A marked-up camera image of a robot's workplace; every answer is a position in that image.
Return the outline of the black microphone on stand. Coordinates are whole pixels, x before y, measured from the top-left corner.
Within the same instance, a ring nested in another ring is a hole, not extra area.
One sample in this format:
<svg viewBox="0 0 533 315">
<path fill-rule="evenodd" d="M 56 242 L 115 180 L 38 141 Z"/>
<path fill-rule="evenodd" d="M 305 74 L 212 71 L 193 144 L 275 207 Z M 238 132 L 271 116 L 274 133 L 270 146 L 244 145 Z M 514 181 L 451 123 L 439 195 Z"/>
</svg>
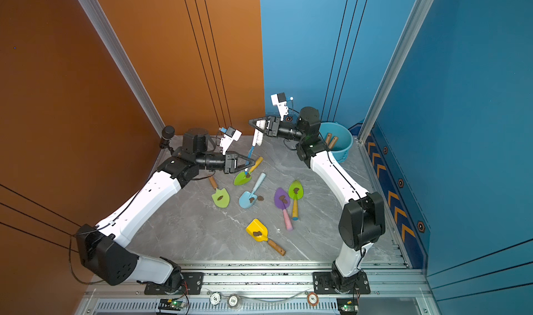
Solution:
<svg viewBox="0 0 533 315">
<path fill-rule="evenodd" d="M 159 147 L 162 150 L 168 150 L 171 155 L 174 154 L 174 148 L 171 146 L 171 140 L 174 136 L 175 128 L 173 126 L 165 126 L 161 131 Z"/>
</svg>

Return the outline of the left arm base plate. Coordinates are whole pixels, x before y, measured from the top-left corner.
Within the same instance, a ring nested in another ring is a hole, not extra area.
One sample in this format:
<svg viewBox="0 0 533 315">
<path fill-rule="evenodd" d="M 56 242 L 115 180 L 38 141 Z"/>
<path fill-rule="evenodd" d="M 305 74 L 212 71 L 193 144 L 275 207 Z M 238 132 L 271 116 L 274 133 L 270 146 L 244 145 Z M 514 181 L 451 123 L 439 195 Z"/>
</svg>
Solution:
<svg viewBox="0 0 533 315">
<path fill-rule="evenodd" d="M 199 295 L 203 286 L 204 273 L 181 272 L 172 274 L 163 284 L 147 283 L 145 295 Z"/>
</svg>

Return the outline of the green circuit board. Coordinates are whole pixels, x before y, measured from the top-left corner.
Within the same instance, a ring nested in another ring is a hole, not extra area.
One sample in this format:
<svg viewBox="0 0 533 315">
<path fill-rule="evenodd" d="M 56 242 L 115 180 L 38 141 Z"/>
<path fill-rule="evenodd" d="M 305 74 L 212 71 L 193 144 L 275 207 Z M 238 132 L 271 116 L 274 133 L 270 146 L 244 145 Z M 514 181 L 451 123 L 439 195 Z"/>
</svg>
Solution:
<svg viewBox="0 0 533 315">
<path fill-rule="evenodd" d="M 160 299 L 158 303 L 159 312 L 180 312 L 186 306 L 182 300 L 179 299 Z"/>
<path fill-rule="evenodd" d="M 337 309 L 340 315 L 357 315 L 359 305 L 357 301 L 348 298 L 337 298 Z"/>
</svg>

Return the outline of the turquoise plastic bucket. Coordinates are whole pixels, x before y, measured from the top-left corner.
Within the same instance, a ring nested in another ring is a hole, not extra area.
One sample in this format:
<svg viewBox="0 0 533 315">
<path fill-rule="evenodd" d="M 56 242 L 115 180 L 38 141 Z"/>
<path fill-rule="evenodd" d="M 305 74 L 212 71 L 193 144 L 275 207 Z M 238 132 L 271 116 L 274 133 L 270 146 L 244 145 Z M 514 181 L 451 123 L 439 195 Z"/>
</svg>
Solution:
<svg viewBox="0 0 533 315">
<path fill-rule="evenodd" d="M 320 126 L 320 133 L 324 139 L 330 134 L 330 143 L 334 142 L 331 151 L 336 161 L 339 163 L 346 161 L 354 142 L 351 132 L 339 123 L 325 122 Z"/>
</svg>

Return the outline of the scrub brush blue white handle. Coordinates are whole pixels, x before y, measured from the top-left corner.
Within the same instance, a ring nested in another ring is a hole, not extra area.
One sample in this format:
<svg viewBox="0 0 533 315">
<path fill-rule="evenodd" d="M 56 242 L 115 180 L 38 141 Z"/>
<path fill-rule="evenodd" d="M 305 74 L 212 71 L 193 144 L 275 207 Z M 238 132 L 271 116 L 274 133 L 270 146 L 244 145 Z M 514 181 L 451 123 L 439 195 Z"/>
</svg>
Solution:
<svg viewBox="0 0 533 315">
<path fill-rule="evenodd" d="M 264 137 L 264 134 L 258 129 L 255 129 L 251 148 L 248 152 L 248 158 L 252 157 L 255 147 L 260 146 L 262 144 L 263 137 Z"/>
</svg>

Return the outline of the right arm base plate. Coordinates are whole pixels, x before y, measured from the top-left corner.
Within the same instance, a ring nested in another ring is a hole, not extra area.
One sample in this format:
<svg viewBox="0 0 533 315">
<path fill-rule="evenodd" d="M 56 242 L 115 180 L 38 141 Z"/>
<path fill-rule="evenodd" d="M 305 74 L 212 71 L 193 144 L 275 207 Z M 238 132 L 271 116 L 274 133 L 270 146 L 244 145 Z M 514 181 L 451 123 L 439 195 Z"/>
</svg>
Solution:
<svg viewBox="0 0 533 315">
<path fill-rule="evenodd" d="M 318 271 L 312 274 L 315 294 L 362 294 L 371 293 L 369 279 L 359 271 L 350 277 L 343 277 L 336 271 Z"/>
</svg>

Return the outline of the light blue scoop trowel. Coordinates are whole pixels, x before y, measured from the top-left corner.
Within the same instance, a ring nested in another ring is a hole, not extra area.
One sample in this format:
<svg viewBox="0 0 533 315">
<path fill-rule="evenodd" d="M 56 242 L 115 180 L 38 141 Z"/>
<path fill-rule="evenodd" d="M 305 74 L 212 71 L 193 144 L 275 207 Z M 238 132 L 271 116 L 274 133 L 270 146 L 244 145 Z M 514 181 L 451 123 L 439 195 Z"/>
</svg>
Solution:
<svg viewBox="0 0 533 315">
<path fill-rule="evenodd" d="M 245 191 L 243 195 L 241 195 L 239 199 L 239 205 L 241 208 L 248 209 L 258 200 L 258 195 L 256 194 L 256 192 L 260 188 L 266 176 L 267 176 L 266 173 L 261 173 L 252 191 Z"/>
</svg>

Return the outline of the light green trowel wooden handle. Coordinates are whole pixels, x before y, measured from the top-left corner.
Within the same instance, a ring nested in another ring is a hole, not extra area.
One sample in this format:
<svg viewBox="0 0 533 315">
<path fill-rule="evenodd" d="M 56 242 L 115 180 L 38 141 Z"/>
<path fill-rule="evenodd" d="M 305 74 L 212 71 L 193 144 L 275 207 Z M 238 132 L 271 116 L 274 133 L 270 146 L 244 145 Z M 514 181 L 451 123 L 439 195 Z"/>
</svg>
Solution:
<svg viewBox="0 0 533 315">
<path fill-rule="evenodd" d="M 328 145 L 328 148 L 330 150 L 333 150 L 333 148 L 335 147 L 335 145 L 337 144 L 337 141 L 338 141 L 338 137 L 337 136 L 334 136 L 332 138 L 332 140 L 330 141 L 330 144 Z"/>
</svg>

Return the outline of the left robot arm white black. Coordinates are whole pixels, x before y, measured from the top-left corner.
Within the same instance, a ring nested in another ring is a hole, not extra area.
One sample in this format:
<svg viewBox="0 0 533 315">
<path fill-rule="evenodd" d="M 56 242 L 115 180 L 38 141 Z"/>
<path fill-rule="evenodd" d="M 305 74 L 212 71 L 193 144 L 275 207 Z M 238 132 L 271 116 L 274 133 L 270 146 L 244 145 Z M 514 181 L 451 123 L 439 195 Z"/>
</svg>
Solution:
<svg viewBox="0 0 533 315">
<path fill-rule="evenodd" d="M 254 164 L 254 159 L 236 151 L 188 153 L 182 147 L 175 149 L 125 204 L 96 226 L 79 228 L 74 238 L 81 264 L 110 286 L 137 282 L 176 291 L 183 284 L 178 264 L 130 252 L 127 246 L 161 205 L 197 180 L 201 170 L 240 173 Z"/>
</svg>

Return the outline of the green circuit board right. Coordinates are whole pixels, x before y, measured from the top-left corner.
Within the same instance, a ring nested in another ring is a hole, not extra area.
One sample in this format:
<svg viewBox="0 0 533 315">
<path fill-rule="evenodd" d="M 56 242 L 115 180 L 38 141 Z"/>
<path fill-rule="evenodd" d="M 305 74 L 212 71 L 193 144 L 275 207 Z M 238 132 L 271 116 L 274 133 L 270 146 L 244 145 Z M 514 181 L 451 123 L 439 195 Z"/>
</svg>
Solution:
<svg viewBox="0 0 533 315">
<path fill-rule="evenodd" d="M 357 301 L 348 298 L 337 298 L 337 309 L 340 315 L 357 315 L 359 305 Z"/>
</svg>

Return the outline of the green circuit board left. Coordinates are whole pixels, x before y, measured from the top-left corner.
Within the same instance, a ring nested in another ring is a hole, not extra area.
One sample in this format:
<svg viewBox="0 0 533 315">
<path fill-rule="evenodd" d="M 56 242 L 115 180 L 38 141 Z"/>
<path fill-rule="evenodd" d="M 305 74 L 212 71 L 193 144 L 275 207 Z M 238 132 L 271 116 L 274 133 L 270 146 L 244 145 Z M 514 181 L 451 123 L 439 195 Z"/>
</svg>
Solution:
<svg viewBox="0 0 533 315">
<path fill-rule="evenodd" d="M 182 300 L 179 299 L 160 299 L 158 303 L 159 312 L 180 312 L 186 306 Z"/>
</svg>

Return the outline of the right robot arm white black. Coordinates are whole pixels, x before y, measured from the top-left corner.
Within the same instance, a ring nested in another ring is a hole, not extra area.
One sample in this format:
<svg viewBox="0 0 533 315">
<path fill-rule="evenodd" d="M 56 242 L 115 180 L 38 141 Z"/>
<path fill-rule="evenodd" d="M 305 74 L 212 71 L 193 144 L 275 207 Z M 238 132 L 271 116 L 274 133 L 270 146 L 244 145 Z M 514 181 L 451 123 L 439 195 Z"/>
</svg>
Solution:
<svg viewBox="0 0 533 315">
<path fill-rule="evenodd" d="M 386 232 L 384 198 L 357 183 L 336 161 L 320 132 L 321 123 L 300 117 L 293 124 L 280 117 L 251 119 L 249 125 L 267 137 L 294 140 L 299 159 L 326 183 L 342 207 L 338 230 L 343 241 L 333 262 L 331 280 L 339 293 L 370 294 L 362 262 L 371 247 Z"/>
</svg>

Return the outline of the red rimmed round sticker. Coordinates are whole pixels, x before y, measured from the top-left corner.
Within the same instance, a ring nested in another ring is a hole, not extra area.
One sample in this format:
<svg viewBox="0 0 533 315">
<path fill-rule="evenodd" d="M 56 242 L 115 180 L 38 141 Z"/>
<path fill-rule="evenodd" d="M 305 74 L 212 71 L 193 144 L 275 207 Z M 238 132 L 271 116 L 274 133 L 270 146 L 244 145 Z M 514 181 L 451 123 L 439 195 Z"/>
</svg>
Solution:
<svg viewBox="0 0 533 315">
<path fill-rule="evenodd" d="M 307 295 L 307 302 L 311 307 L 316 307 L 319 303 L 319 297 L 314 292 L 310 292 Z"/>
</svg>

